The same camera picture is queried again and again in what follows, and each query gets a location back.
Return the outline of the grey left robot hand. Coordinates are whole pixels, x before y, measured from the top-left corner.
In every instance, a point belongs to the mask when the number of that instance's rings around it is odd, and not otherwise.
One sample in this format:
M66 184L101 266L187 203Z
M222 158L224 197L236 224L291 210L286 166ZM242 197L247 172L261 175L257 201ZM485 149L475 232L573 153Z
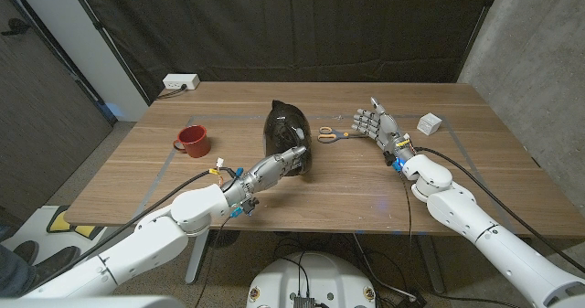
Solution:
M238 178L222 187L229 206L236 206L252 198L255 193L275 186L279 180L302 165L305 146L296 146L283 153L263 158Z

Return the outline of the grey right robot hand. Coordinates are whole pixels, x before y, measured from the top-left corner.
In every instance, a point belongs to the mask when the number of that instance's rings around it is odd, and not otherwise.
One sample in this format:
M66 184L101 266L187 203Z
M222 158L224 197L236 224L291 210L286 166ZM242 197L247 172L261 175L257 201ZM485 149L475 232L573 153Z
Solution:
M378 102L371 97L373 111L358 109L353 117L352 128L373 139L378 147L387 154L392 154L400 161L406 162L414 157L410 139L401 132L395 119Z

